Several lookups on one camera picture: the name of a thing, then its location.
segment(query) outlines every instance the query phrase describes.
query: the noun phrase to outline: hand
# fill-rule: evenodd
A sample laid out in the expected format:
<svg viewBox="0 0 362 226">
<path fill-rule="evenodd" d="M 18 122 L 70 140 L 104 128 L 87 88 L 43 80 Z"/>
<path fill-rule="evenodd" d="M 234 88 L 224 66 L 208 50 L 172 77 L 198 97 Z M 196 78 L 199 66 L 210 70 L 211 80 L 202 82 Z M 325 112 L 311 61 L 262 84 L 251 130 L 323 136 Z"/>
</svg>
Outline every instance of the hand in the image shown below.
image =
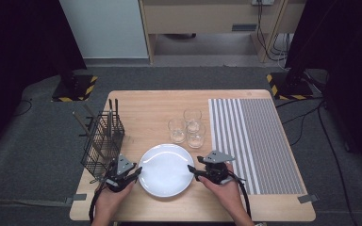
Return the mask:
<svg viewBox="0 0 362 226">
<path fill-rule="evenodd" d="M 113 192 L 104 185 L 104 188 L 95 204 L 95 217 L 92 222 L 92 226 L 107 226 L 114 214 L 116 214 L 122 201 L 131 192 L 134 184 L 135 183 L 131 182 L 120 192 Z"/>
<path fill-rule="evenodd" d="M 231 164 L 226 164 L 228 170 L 233 171 Z M 216 185 L 208 180 L 206 177 L 199 176 L 199 181 L 204 184 L 220 201 L 220 204 L 227 210 L 231 218 L 235 221 L 236 225 L 252 225 L 249 215 L 243 208 L 242 200 L 240 199 L 238 183 L 232 180 L 225 185 Z"/>
</svg>

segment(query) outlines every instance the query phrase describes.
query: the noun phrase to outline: striped cloth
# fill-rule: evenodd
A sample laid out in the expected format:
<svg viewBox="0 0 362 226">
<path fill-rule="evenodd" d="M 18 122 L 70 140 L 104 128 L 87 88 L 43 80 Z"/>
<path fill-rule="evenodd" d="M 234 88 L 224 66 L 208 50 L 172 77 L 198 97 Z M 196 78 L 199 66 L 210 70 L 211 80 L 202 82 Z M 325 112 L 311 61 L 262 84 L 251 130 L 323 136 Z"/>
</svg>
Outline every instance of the striped cloth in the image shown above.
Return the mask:
<svg viewBox="0 0 362 226">
<path fill-rule="evenodd" d="M 231 154 L 248 194 L 303 194 L 272 99 L 209 99 L 212 149 Z"/>
</svg>

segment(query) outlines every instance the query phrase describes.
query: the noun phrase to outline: person's left hand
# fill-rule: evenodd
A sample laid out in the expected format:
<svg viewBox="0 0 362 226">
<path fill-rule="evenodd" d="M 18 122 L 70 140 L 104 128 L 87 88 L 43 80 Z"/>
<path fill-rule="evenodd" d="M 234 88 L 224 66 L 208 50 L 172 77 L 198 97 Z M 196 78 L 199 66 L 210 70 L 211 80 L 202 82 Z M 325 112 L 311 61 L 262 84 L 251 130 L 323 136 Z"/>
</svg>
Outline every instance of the person's left hand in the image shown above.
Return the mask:
<svg viewBox="0 0 362 226">
<path fill-rule="evenodd" d="M 120 192 L 111 191 L 106 185 L 99 195 L 95 204 L 95 217 L 92 225 L 104 225 L 107 226 L 114 214 L 119 209 L 120 204 L 125 197 L 131 192 L 135 183 L 131 182 L 124 190 Z"/>
</svg>

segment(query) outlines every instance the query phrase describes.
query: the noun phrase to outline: gray carpet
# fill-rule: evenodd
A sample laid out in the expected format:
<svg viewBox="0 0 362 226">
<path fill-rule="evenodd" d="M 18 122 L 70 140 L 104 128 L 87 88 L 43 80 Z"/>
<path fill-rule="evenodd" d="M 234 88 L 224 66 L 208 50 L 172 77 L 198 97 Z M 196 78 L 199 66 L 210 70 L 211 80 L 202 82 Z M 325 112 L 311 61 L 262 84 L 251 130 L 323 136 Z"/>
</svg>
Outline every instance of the gray carpet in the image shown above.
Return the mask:
<svg viewBox="0 0 362 226">
<path fill-rule="evenodd" d="M 278 68 L 90 68 L 98 76 L 86 102 L 54 103 L 51 95 L 59 77 L 29 86 L 5 133 L 0 137 L 0 200 L 45 201 L 56 207 L 0 204 L 0 225 L 89 225 L 69 219 L 72 197 L 83 167 L 83 131 L 72 112 L 103 108 L 112 90 L 122 89 L 270 89 L 266 74 Z M 317 107 L 321 100 L 281 106 L 281 121 L 288 121 Z M 286 101 L 275 100 L 276 105 Z M 348 197 L 358 225 L 362 225 L 362 156 L 344 151 L 343 140 L 329 112 L 321 118 L 343 172 Z M 290 143 L 299 139 L 302 118 L 284 124 Z M 321 129 L 317 111 L 304 118 L 302 137 L 292 146 L 317 218 L 310 223 L 268 222 L 268 225 L 353 225 L 336 160 Z"/>
</svg>

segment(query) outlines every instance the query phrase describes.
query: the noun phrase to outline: clear glass cup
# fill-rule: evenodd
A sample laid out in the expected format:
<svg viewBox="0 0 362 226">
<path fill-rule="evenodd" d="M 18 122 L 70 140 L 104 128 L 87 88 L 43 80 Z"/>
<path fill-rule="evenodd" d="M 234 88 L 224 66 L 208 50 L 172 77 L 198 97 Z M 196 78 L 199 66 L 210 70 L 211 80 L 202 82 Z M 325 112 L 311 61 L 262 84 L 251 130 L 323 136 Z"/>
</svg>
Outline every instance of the clear glass cup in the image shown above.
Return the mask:
<svg viewBox="0 0 362 226">
<path fill-rule="evenodd" d="M 200 148 L 205 142 L 205 126 L 199 121 L 196 122 L 198 130 L 193 133 L 187 133 L 187 143 L 191 148 Z"/>
<path fill-rule="evenodd" d="M 202 112 L 199 109 L 188 108 L 184 111 L 184 120 L 187 122 L 188 133 L 195 133 L 199 130 L 201 118 Z"/>
<path fill-rule="evenodd" d="M 168 123 L 170 139 L 173 143 L 182 143 L 187 136 L 187 123 L 184 119 L 171 119 Z"/>
</svg>

